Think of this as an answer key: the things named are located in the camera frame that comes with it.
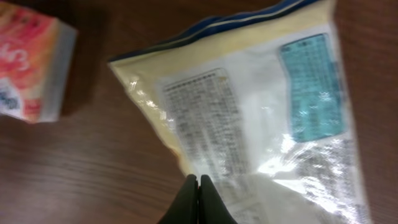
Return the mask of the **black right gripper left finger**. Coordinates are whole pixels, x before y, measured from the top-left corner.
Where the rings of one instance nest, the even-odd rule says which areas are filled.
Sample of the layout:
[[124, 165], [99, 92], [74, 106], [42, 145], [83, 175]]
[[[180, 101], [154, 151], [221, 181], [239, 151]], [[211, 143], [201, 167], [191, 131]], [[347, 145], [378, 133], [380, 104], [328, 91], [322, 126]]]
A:
[[198, 181], [190, 174], [178, 191], [165, 215], [158, 224], [197, 224], [198, 223]]

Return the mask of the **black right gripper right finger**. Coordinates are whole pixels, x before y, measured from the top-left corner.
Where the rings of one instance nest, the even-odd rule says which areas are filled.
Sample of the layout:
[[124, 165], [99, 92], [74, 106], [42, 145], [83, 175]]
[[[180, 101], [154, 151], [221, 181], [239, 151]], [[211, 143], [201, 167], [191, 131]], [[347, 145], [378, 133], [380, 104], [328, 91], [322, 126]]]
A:
[[198, 198], [199, 224], [237, 224], [208, 175], [201, 176]]

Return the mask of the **cream snack bag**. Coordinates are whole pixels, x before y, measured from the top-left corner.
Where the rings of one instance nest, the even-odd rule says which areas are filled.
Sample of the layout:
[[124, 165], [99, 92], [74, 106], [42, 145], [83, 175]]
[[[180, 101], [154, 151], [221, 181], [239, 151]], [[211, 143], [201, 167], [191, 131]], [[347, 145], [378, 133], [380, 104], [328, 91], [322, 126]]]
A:
[[335, 2], [205, 19], [109, 62], [183, 173], [238, 223], [370, 223]]

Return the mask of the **orange tissue pack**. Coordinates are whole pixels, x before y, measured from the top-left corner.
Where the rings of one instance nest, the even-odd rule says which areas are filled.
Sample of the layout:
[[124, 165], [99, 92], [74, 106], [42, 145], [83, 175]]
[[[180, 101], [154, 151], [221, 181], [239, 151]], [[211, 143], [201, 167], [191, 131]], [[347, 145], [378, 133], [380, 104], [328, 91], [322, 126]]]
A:
[[1, 1], [1, 114], [59, 119], [78, 32], [60, 19]]

